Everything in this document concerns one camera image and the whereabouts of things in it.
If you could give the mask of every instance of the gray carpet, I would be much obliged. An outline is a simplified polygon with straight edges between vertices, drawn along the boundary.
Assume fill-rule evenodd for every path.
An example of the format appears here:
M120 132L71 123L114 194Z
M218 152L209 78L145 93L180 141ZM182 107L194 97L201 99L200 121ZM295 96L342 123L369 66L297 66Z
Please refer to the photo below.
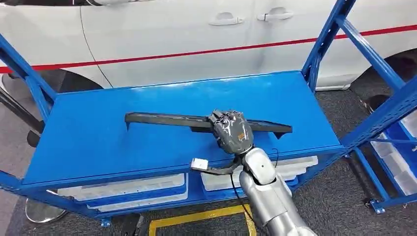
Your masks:
M359 79L346 91L318 92L325 114L338 137L354 129L367 117L359 99L378 93L389 94L389 89L371 71L366 79ZM369 151L365 155L371 160ZM378 197L370 180L355 157L340 159L318 174L294 193L294 201L306 223L319 235L333 234L417 234L417 204L388 208L385 214L377 215L366 208L363 200ZM201 212L209 209L237 205L237 201L180 207L175 209L146 212L146 221L176 215ZM24 215L24 199L15 207L7 235L26 234L117 234L123 217L115 217L112 226L101 228L100 222L75 214L68 214L60 221L47 225L30 223ZM183 224L158 229L159 234L247 234L242 214L236 214L206 222Z

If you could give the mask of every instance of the shelf caster wheel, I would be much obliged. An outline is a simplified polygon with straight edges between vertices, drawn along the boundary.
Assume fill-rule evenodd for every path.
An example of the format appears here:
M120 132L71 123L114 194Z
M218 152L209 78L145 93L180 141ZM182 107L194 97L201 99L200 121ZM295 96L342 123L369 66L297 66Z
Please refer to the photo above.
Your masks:
M112 223L111 218L103 218L101 219L101 227L109 227Z
M385 209L383 207L378 206L380 201L371 199L365 203L365 206L370 208L372 207L377 214L385 213Z

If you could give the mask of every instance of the robotic arm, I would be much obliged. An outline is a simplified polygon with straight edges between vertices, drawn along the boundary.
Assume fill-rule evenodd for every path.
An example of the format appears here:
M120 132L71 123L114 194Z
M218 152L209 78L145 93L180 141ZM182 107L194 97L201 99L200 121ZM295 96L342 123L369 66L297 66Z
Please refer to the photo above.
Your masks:
M206 160L195 158L191 169L221 175L242 164L240 185L271 235L315 235L298 214L290 189L268 155L253 146L252 129L243 114L214 111L208 119L219 146L235 154L235 159L229 167L215 169L209 168Z

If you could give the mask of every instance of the red stripe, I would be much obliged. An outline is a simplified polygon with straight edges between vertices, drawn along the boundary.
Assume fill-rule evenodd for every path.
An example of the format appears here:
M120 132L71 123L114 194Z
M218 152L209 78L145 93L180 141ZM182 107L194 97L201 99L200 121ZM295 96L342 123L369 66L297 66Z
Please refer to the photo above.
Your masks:
M400 26L400 27L393 27L393 28L388 28L388 29L375 29L375 30L370 30L370 31L364 31L364 32L361 32L360 34L362 36L370 36L370 35L404 32L404 31L411 31L411 30L417 30L417 25ZM335 39L341 39L341 38L347 38L347 36L345 34L340 34L340 35L337 35L335 37ZM35 65L35 66L33 66L33 68L35 70L55 70L55 69L61 69L61 68L70 68L70 67L79 67L79 66L88 66L88 65L102 65L102 64L129 62L129 61L138 61L138 60L150 60L150 59L159 59L159 58L182 57L182 56L198 55L198 54L206 54L206 53L220 53L220 52L229 52L229 51L253 49L253 48L266 48L266 47L275 47L275 46L283 46L283 45L291 45L291 44L299 44L299 43L311 43L311 42L315 42L316 39L317 38L308 38L308 39L299 39L299 40L291 40L291 41L285 41L285 42L257 44L257 45L235 47L235 48L223 48L223 49L214 49L214 50L189 52L189 53L157 55L157 56L149 56L149 57L141 57L141 58L126 58L126 59L99 60L99 61L88 61L88 62ZM10 73L10 72L11 72L11 70L6 66L0 67L0 73Z

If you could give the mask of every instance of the blue metal shelf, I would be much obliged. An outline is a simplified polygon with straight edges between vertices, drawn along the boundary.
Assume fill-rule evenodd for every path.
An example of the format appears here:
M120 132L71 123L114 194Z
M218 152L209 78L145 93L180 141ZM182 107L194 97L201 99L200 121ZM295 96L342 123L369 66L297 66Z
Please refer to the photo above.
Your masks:
M380 139L371 139L372 141L376 142L389 142L398 150L399 154L402 156L405 162L410 166L411 171L416 176L417 174L417 155L412 151L412 149L416 146L417 142L415 137L413 137L408 130L404 127L404 125L398 121L390 125L384 130L384 134L387 137L386 140ZM394 185L395 189L397 190L398 196L395 198L391 198L388 193L386 192L383 185L380 183L378 177L375 175L373 170L371 169L369 163L361 153L359 149L356 150L356 153L359 157L361 164L365 167L366 171L368 172L371 180L374 182L375 186L377 187L378 192L382 196L383 200L371 201L372 207L375 209L377 213L383 213L385 211L385 207L389 207L395 204L405 204L410 202L417 201L417 194L406 195L404 191L401 189L397 181L395 180L391 170L388 168L385 161L379 156L376 150L372 147L373 154L375 155L376 159L378 160L380 166Z
M291 102L271 103L275 99ZM297 71L65 93L55 101L23 187L59 188L185 173L195 157L224 166L233 156L220 149L210 133L139 123L127 130L123 119L132 111L204 116L230 107L249 119L291 124L293 132L280 140L272 133L254 134L255 145L272 159L276 150L281 159L310 156L318 149L342 150Z
M0 59L25 80L46 123L25 178L19 180L0 172L1 188L96 218L234 198L230 190L208 196L201 178L195 176L199 173L189 172L189 164L195 157L208 159L215 167L232 160L232 156L217 147L211 134L150 124L133 124L127 131L123 120L126 112L134 111L205 116L214 109L239 110L246 118L290 124L293 133L280 140L271 133L255 133L255 145L263 148L272 160L277 159L278 151L279 159L319 155L319 164L298 176L293 189L302 186L417 106L417 77L405 84L346 19L354 3L355 0L337 0L301 71L157 86L57 94L0 35ZM320 62L340 29L396 91L341 141L314 97ZM53 99L53 106L42 91ZM366 169L375 175L369 165ZM98 212L88 209L85 203L46 191L187 172L190 178L186 200L126 210ZM381 210L415 199L416 194L373 206Z

